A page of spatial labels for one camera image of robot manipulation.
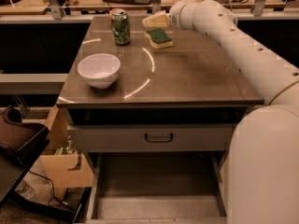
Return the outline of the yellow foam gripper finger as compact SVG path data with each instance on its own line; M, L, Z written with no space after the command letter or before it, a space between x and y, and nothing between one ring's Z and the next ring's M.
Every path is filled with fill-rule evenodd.
M149 15L147 18L142 20L142 24L145 27L167 27L169 24L168 15L163 11L156 12Z

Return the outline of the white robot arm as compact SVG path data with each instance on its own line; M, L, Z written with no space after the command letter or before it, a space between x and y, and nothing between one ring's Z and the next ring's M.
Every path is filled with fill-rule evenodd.
M236 126L227 157L227 224L299 224L298 69L239 30L214 0L180 0L143 20L173 25L216 41L264 106Z

